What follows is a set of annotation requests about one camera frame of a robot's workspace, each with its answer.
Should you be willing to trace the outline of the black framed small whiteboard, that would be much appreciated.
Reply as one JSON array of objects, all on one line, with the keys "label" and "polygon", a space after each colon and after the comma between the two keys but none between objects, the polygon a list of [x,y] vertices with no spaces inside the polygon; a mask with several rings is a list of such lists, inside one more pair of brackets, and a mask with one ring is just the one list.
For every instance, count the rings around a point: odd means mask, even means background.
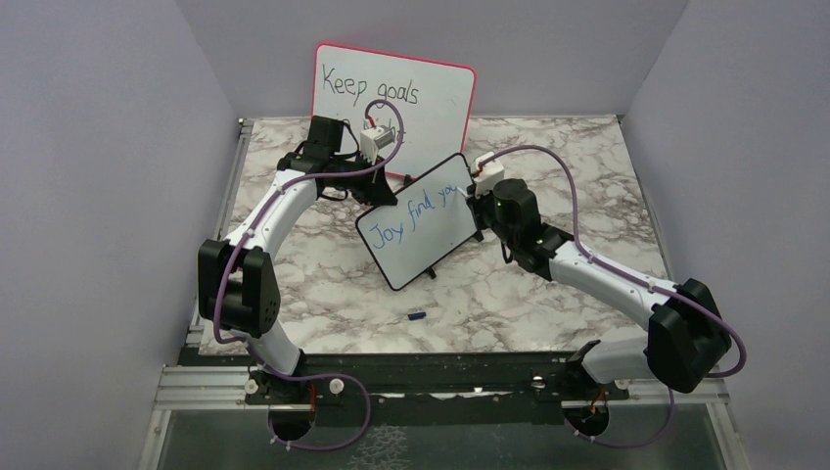
[{"label": "black framed small whiteboard", "polygon": [[473,184],[466,158],[454,154],[395,192],[397,205],[376,207],[355,222],[389,287],[399,291],[474,237],[466,200]]}]

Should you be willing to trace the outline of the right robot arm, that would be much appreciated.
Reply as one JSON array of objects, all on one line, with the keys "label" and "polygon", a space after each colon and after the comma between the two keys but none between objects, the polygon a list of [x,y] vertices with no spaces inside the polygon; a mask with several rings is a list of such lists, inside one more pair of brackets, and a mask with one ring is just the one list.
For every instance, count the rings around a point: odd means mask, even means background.
[{"label": "right robot arm", "polygon": [[644,330],[628,340],[590,341],[569,358],[563,382],[573,396],[587,399],[615,381],[649,379],[688,394],[731,348],[705,283],[653,278],[593,254],[575,235],[542,221],[536,196],[522,179],[475,182],[469,189],[476,224],[497,236],[507,262],[576,288]]}]

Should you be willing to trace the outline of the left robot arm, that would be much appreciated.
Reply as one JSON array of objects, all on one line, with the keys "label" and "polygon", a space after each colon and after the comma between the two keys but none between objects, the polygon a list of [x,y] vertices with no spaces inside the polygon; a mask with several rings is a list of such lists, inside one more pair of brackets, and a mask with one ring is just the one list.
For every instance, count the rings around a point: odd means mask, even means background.
[{"label": "left robot arm", "polygon": [[200,317],[210,322],[217,343],[244,346],[272,374],[270,388],[283,401],[302,398],[308,378],[298,369],[301,348],[278,322],[281,294],[273,256],[328,188],[370,207],[396,202],[385,167],[400,151],[403,131],[370,118],[365,123],[356,150],[344,154],[341,141],[349,123],[312,117],[307,136],[278,161],[268,191],[248,217],[222,239],[204,241],[198,250]]}]

